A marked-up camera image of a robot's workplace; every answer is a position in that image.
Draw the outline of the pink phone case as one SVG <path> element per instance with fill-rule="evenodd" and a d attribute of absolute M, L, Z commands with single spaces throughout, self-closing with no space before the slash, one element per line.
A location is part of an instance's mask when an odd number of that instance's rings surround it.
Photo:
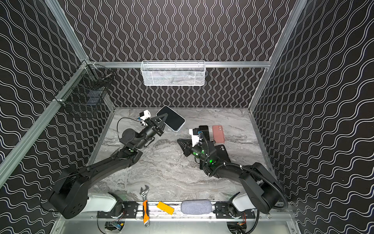
<path fill-rule="evenodd" d="M 213 133 L 213 138 L 216 143 L 225 143 L 225 135 L 224 135 L 224 130 L 221 125 L 214 125 L 212 127 L 212 133 Z"/>

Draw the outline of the black phone case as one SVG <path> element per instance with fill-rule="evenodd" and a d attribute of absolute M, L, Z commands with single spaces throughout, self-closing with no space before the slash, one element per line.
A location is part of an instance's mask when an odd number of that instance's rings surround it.
<path fill-rule="evenodd" d="M 215 149 L 216 149 L 218 161 L 225 161 L 225 162 L 231 163 L 226 147 L 223 144 L 216 145 Z"/>

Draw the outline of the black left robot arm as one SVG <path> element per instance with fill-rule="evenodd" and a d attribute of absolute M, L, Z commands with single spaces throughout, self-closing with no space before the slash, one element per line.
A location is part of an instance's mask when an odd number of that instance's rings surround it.
<path fill-rule="evenodd" d="M 91 195 L 89 189 L 113 173 L 135 165 L 143 155 L 141 149 L 148 147 L 156 135 L 163 134 L 167 118 L 167 114 L 161 114 L 145 119 L 145 128 L 141 132 L 126 129 L 120 138 L 123 148 L 105 160 L 77 170 L 69 168 L 63 171 L 48 189 L 48 202 L 66 219 L 90 211 L 109 212 L 120 216 L 122 200 L 118 196 Z"/>

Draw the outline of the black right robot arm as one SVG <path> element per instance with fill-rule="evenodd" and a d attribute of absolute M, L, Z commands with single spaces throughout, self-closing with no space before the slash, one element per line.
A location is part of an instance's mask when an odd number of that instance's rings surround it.
<path fill-rule="evenodd" d="M 192 140 L 177 140 L 184 156 L 194 156 L 200 161 L 200 169 L 209 177 L 226 178 L 240 183 L 249 200 L 260 212 L 272 209 L 286 210 L 288 201 L 283 189 L 270 172 L 260 163 L 239 165 L 231 162 L 223 144 L 213 141 L 192 145 Z"/>

